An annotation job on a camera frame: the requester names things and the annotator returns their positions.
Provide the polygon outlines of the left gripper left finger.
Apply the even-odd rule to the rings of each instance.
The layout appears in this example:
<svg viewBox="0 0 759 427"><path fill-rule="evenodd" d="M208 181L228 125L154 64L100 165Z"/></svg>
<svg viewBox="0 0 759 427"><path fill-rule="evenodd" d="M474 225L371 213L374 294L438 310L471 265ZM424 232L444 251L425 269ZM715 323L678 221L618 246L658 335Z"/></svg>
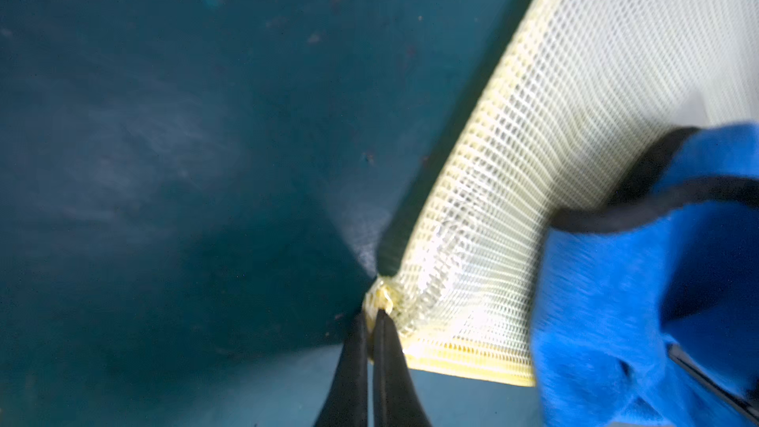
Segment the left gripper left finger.
<svg viewBox="0 0 759 427"><path fill-rule="evenodd" d="M315 427L368 426L368 330L359 312L345 338L329 393Z"/></svg>

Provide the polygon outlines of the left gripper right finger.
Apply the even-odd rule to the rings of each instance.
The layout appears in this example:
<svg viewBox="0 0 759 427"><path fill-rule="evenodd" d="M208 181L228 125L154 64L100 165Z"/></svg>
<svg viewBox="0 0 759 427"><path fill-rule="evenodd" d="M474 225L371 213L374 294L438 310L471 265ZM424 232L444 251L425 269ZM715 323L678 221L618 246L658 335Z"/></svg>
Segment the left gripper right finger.
<svg viewBox="0 0 759 427"><path fill-rule="evenodd" d="M373 407L379 427L431 427L419 400L395 323L379 310L373 331Z"/></svg>

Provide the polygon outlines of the blue microfibre cloth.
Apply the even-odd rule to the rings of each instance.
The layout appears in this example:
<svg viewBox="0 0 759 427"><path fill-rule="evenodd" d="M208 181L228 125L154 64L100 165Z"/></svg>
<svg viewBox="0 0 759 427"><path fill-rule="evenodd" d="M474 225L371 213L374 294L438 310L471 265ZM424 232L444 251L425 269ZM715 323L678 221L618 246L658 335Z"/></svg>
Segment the blue microfibre cloth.
<svg viewBox="0 0 759 427"><path fill-rule="evenodd" d="M549 426L758 422L758 127L678 128L549 225L531 321Z"/></svg>

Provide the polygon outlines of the yellow mesh document bag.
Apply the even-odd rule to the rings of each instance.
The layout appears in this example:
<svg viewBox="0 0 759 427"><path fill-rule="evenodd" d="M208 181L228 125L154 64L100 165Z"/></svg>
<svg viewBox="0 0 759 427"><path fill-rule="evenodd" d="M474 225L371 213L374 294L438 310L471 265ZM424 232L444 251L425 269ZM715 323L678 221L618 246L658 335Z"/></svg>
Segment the yellow mesh document bag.
<svg viewBox="0 0 759 427"><path fill-rule="evenodd" d="M758 0L532 0L367 316L411 369L533 385L548 217L601 205L673 128L757 116Z"/></svg>

